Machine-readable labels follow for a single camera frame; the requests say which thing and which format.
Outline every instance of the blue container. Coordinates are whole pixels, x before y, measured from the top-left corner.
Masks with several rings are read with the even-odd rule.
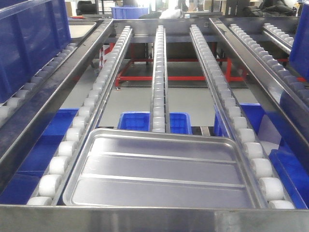
[[[78,109],[60,109],[0,195],[1,204],[26,204]]]
[[[12,6],[12,5],[21,3],[23,1],[27,1],[27,0],[1,0],[0,1],[0,9],[4,8],[4,7],[8,7],[8,6]]]
[[[36,176],[15,174],[0,195],[0,203],[27,204],[39,181]]]
[[[309,5],[304,4],[290,54],[291,66],[309,81]]]
[[[149,131],[149,112],[123,112],[120,115],[118,129]],[[192,134],[190,116],[187,113],[170,113],[170,132]]]
[[[0,102],[70,42],[64,0],[32,0],[0,11]]]
[[[247,115],[255,133],[258,133],[265,111],[258,103],[241,103],[240,105]],[[216,136],[226,136],[226,129],[221,126],[222,123],[220,122],[221,119],[219,118],[219,113],[217,109],[215,109],[215,111],[213,132]]]
[[[112,17],[114,19],[135,19],[142,15],[148,14],[148,7],[129,7],[115,6],[112,7]]]
[[[309,176],[292,153],[272,150],[269,159],[297,209],[308,209]]]

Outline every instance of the stainless steel tray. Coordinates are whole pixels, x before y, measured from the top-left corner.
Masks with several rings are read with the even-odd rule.
[[[66,205],[254,208],[234,142],[97,129],[63,194]]]
[[[70,35],[72,42],[78,42],[86,37],[90,33],[90,31],[96,26],[96,22],[81,22],[81,21],[70,21]]]

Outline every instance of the metal frame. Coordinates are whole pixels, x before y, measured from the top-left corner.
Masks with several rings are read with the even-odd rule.
[[[111,32],[112,21],[101,23],[83,42],[83,46],[78,47],[41,89],[0,128],[0,191],[3,191]]]
[[[68,96],[81,74],[105,41],[115,41],[119,30],[131,26],[135,32],[133,43],[153,41],[153,27],[162,24],[167,29],[168,42],[189,42],[191,24],[198,24],[207,41],[221,41],[227,47],[234,64],[249,71],[246,83],[251,88],[263,108],[270,114],[279,116],[283,123],[278,128],[288,137],[297,134],[298,149],[303,164],[309,168],[308,141],[278,103],[267,91],[265,80],[276,83],[280,91],[285,91],[251,53],[232,35],[226,25],[233,21],[242,26],[255,39],[267,41],[257,28],[265,22],[282,25],[282,30],[292,31],[297,18],[235,18],[235,19],[188,19],[188,20],[115,20],[105,21],[86,38],[71,57],[59,67],[42,88],[0,128],[0,190],[14,174],[23,158],[31,150],[36,140],[53,118],[62,102]],[[308,211],[300,210],[237,210],[237,209],[168,209],[168,208],[122,208],[122,207],[67,207],[67,206],[20,206],[0,205],[1,231],[294,231],[309,228]]]
[[[267,65],[256,58],[222,21],[210,19],[210,22],[213,30],[220,35],[226,52],[234,58],[233,61],[248,70],[249,75],[244,79],[247,86],[309,172],[309,135],[306,132],[309,122],[305,119],[309,118],[308,107]],[[278,94],[284,94],[301,117],[292,120],[282,109]]]

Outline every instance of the metal bar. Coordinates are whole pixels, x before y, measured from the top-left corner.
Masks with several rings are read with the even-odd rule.
[[[192,28],[190,28],[190,35],[191,35],[193,47],[196,51],[197,57],[199,59],[199,62],[200,62],[201,68],[202,68],[202,71],[203,71],[203,73],[206,77],[205,79],[207,81],[207,86],[208,86],[208,88],[211,92],[215,106],[217,107],[218,112],[221,116],[220,118],[222,120],[222,124],[226,128],[226,134],[224,136],[227,136],[227,137],[235,140],[235,142],[237,144],[237,149],[239,150],[239,154],[240,154],[240,157],[239,157],[240,160],[238,160],[238,164],[241,167],[241,170],[243,172],[242,177],[247,184],[247,191],[248,191],[249,196],[251,197],[252,203],[257,208],[267,208],[267,202],[266,202],[265,198],[263,197],[263,195],[262,195],[262,193],[261,193],[261,191],[258,187],[257,179],[254,177],[252,171],[249,168],[249,166],[250,166],[249,160],[244,155],[240,138],[237,136],[236,129],[233,127],[232,122],[228,117],[228,113],[223,108],[223,102],[221,102],[222,98],[219,97],[219,93],[216,90],[217,82],[216,82],[214,75],[216,77],[223,75],[222,71],[220,69],[218,69],[219,66],[216,63],[215,58],[212,56],[211,50],[209,49],[209,47],[207,48],[207,46],[205,45],[206,41],[204,39],[200,39],[200,38],[198,38],[198,36],[196,36],[196,34],[195,34],[196,30],[195,30],[195,28],[193,28],[193,26],[196,27],[196,25],[192,25]],[[216,65],[209,66],[207,64],[206,60],[203,57],[204,55],[202,55],[202,49],[204,50],[205,56],[207,56],[208,59],[209,59],[208,62],[213,60],[213,62],[215,62]],[[232,91],[231,91],[231,95],[235,99],[236,105],[239,105],[236,98],[232,94]]]
[[[0,128],[0,191],[11,179],[112,31],[103,22]]]
[[[159,25],[156,30],[154,45],[154,69],[150,103],[149,131],[169,133],[166,31],[163,26]]]
[[[132,34],[133,34],[132,29],[130,29],[129,33],[126,37],[126,40],[125,40],[125,42],[124,42],[124,44],[121,48],[121,51],[119,52],[119,56],[117,57],[117,59],[114,62],[114,66],[112,68],[111,75],[108,77],[108,79],[105,83],[104,89],[102,90],[102,94],[101,94],[101,97],[99,99],[99,104],[95,107],[95,109],[92,113],[92,116],[91,116],[91,118],[88,122],[88,126],[85,129],[85,133],[84,133],[82,139],[79,141],[79,147],[74,152],[74,155],[73,155],[74,159],[77,159],[77,157],[79,156],[79,154],[80,154],[80,152],[83,148],[83,145],[84,145],[86,139],[88,138],[89,133],[92,130],[96,129],[99,125],[99,122],[100,122],[102,115],[103,115],[103,111],[106,107],[107,101],[108,101],[110,94],[112,92],[112,88],[113,88],[116,76],[118,74],[121,62],[124,59],[126,52],[128,50],[128,47],[129,47],[129,44],[130,44],[130,41],[131,41],[131,38],[132,38]],[[59,186],[59,188],[58,188],[58,190],[55,194],[55,197],[53,198],[52,205],[56,205],[59,202],[59,199],[61,197],[61,194],[62,194],[63,189],[65,187],[65,184],[67,182],[67,179],[70,175],[70,172],[73,169],[73,166],[74,166],[74,162],[71,162],[71,165],[70,165],[70,167],[68,167],[66,173],[64,174],[63,179],[62,179],[62,183],[60,184],[60,186]]]
[[[291,44],[287,43],[285,40],[283,40],[281,37],[279,37],[277,34],[271,31],[267,26],[264,26],[263,29],[264,29],[263,33],[267,35],[272,42],[274,42],[279,48],[281,48],[287,54],[291,53],[292,50]]]
[[[234,63],[248,70],[246,84],[309,173],[307,106],[295,93],[286,88],[287,85],[266,65],[263,65],[219,19],[210,19],[210,26],[220,36],[225,51],[234,58]],[[286,103],[285,107],[290,107],[290,112],[282,108],[282,99]]]
[[[170,133],[170,120],[169,120],[169,75],[168,75],[168,56],[167,56],[167,40],[166,29],[163,29],[163,46],[164,46],[164,115],[165,115],[165,132]]]
[[[308,210],[2,205],[2,232],[304,232]]]

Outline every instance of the gray floor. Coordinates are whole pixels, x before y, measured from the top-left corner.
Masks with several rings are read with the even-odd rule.
[[[62,108],[79,108],[87,97],[95,80],[94,69],[89,67],[71,94],[63,103]],[[246,88],[234,88],[234,94],[239,102],[257,102]],[[121,87],[113,89],[106,110],[103,113],[100,126],[115,127],[119,116],[125,111],[149,111],[151,88]],[[192,126],[213,126],[214,109],[210,91],[205,87],[170,87],[169,111],[187,112]]]

